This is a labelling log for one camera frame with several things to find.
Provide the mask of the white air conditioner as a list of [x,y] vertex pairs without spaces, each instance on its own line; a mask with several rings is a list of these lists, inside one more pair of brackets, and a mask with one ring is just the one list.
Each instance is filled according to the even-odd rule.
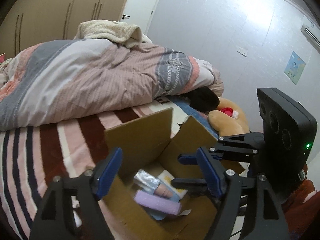
[[316,47],[319,47],[320,40],[319,40],[319,29],[317,27],[311,27],[308,25],[302,25],[301,32],[304,36]]

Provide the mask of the white door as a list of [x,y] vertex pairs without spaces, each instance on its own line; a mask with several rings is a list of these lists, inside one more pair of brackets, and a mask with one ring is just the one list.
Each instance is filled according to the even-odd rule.
[[135,24],[147,35],[159,0],[126,0],[121,22]]

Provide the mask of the brown plush toy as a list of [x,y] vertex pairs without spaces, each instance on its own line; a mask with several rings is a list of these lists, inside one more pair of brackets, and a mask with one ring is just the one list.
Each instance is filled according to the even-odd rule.
[[208,114],[208,122],[220,137],[249,133],[243,110],[231,100],[219,97],[217,108]]

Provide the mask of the striped fleece blanket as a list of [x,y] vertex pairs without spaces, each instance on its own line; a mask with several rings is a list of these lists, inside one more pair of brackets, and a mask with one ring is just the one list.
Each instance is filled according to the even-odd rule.
[[206,129],[203,137],[218,138],[204,113],[178,96],[163,96],[142,106],[84,118],[1,133],[1,224],[10,237],[28,239],[37,206],[56,175],[76,177],[105,158],[115,140],[106,143],[104,131],[172,108],[171,135],[195,118]]

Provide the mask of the beige wardrobe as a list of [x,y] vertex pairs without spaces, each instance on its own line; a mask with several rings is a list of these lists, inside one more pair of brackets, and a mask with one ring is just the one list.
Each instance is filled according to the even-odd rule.
[[120,20],[126,0],[15,0],[1,14],[1,54],[15,57],[41,42],[73,39],[90,20]]

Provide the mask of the pink tube with clear cap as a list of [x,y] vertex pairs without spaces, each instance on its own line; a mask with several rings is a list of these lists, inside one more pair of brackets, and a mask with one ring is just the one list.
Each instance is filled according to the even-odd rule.
[[142,169],[135,174],[133,181],[149,194],[155,194],[167,199],[170,199],[173,196],[173,193],[161,182],[160,179]]

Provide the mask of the red patterned sleeve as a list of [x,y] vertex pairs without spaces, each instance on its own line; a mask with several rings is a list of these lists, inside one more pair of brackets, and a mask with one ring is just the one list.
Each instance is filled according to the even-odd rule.
[[319,191],[313,182],[304,180],[282,205],[290,239],[301,239],[319,215]]

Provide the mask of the wall poster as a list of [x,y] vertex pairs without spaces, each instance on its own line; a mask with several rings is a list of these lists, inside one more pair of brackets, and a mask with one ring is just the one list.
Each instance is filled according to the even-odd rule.
[[306,63],[294,51],[285,67],[284,74],[297,85]]

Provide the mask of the wall light switch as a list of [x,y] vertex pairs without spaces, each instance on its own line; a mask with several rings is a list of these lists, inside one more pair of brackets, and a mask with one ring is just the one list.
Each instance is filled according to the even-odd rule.
[[236,51],[244,57],[247,57],[248,55],[248,50],[240,46],[236,46]]

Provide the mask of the cream towel blanket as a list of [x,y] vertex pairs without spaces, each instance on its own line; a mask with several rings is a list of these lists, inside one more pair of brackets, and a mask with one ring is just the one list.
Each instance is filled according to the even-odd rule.
[[109,20],[91,20],[78,25],[74,39],[105,38],[113,43],[131,49],[141,43],[152,44],[152,41],[142,33],[135,24]]

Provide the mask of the pink grey quilt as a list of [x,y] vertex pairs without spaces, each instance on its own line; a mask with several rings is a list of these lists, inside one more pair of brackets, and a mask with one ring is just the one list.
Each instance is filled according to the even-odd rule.
[[5,67],[1,130],[40,126],[144,105],[208,87],[223,94],[209,62],[155,44],[126,48],[107,39],[53,40],[21,51]]

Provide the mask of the cardboard box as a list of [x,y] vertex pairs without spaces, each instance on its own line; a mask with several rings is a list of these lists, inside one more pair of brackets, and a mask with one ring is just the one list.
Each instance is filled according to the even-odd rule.
[[167,217],[156,221],[133,197],[133,176],[144,169],[157,176],[167,170],[175,178],[202,178],[196,165],[182,165],[180,154],[193,154],[198,147],[212,147],[217,139],[196,119],[189,116],[175,136],[171,135],[171,108],[129,121],[105,131],[109,149],[123,150],[121,167],[104,202],[117,223],[116,232],[124,239],[204,239],[217,210],[205,196],[182,199],[187,216]]

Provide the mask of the purple rectangular box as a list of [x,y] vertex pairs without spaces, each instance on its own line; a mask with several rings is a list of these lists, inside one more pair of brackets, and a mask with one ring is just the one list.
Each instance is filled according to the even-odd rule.
[[137,191],[134,197],[134,201],[152,210],[156,210],[169,215],[178,215],[181,210],[181,204],[179,202],[174,202],[172,200],[158,197],[153,194],[148,194],[144,191]]

